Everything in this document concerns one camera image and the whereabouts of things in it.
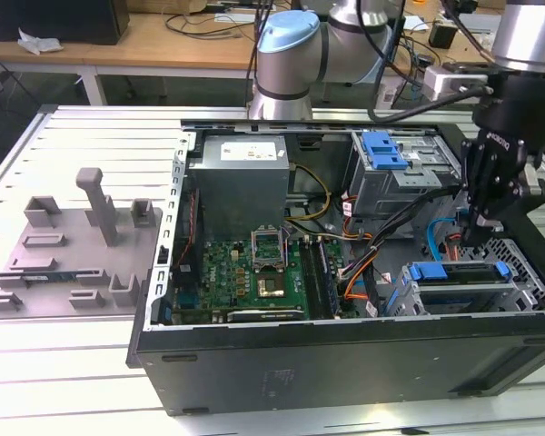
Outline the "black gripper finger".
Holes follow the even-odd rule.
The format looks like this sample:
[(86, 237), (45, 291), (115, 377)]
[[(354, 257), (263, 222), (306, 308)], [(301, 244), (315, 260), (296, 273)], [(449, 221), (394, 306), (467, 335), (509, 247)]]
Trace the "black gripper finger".
[(461, 220), (463, 246), (486, 243), (499, 220), (499, 155), (500, 136), (493, 131), (480, 131), (476, 141), (461, 145), (461, 183), (468, 204), (467, 215)]
[(487, 189), (487, 217), (505, 219), (520, 206), (520, 173), (527, 162), (524, 145), (514, 144), (509, 150), (492, 148), (491, 185)]

